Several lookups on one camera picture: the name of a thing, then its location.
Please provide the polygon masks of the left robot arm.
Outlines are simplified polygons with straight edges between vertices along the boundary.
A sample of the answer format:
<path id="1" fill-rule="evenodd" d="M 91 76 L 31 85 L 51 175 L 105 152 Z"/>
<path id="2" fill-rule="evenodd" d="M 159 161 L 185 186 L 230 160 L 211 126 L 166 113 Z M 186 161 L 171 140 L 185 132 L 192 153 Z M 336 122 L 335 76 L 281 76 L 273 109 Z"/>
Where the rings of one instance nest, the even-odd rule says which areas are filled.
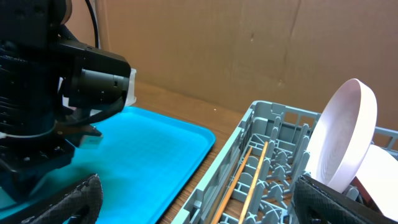
<path id="1" fill-rule="evenodd" d="M 27 200 L 72 161 L 72 136 L 121 112 L 131 67 L 67 28 L 71 1 L 1 1 L 1 189 Z"/>

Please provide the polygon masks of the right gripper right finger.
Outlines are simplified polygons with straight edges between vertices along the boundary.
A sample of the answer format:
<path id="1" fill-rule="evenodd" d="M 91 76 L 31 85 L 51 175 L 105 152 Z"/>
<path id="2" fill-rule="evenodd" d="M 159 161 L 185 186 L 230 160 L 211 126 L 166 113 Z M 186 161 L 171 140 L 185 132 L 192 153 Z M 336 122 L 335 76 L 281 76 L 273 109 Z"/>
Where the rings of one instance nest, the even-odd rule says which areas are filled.
<path id="1" fill-rule="evenodd" d="M 307 175 L 295 181 L 292 207 L 300 224 L 397 224 Z"/>

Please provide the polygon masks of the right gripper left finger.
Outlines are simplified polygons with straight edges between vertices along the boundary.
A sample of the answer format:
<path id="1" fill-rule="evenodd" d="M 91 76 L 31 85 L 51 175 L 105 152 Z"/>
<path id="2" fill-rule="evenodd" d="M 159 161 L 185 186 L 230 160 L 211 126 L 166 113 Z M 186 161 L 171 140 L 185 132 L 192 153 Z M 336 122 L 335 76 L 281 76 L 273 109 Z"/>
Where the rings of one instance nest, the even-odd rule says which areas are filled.
<path id="1" fill-rule="evenodd" d="M 12 215 L 1 224 L 96 223 L 103 205 L 98 174 L 90 174 L 61 191 Z"/>

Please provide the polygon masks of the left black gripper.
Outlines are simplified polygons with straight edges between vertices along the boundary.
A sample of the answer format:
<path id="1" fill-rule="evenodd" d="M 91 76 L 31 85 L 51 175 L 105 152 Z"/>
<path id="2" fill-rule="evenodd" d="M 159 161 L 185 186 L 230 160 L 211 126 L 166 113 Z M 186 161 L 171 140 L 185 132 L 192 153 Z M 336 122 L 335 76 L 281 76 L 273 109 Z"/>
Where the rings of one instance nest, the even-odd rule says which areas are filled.
<path id="1" fill-rule="evenodd" d="M 9 199 L 27 200 L 49 172 L 72 162 L 79 127 L 56 124 L 32 136 L 1 133 L 1 190 Z"/>

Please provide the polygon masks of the white round plate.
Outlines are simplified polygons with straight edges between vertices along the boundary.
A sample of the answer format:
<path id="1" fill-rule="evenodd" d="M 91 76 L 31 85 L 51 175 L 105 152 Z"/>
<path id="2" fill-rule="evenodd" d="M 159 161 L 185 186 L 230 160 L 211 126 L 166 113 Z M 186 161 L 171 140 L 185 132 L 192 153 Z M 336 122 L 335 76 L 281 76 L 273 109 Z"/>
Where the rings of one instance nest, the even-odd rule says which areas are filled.
<path id="1" fill-rule="evenodd" d="M 373 139 L 377 100 L 357 78 L 342 84 L 323 110 L 310 137 L 305 168 L 311 178 L 342 193 L 356 173 Z"/>

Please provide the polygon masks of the pink bowl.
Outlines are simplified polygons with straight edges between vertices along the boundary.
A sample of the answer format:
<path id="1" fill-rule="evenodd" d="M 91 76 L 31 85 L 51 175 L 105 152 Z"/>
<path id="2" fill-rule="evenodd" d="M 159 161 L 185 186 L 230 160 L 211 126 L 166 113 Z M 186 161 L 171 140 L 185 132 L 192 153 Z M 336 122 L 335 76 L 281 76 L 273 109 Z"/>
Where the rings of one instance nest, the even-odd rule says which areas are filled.
<path id="1" fill-rule="evenodd" d="M 381 213 L 397 221 L 397 160 L 370 145 L 356 177 Z"/>

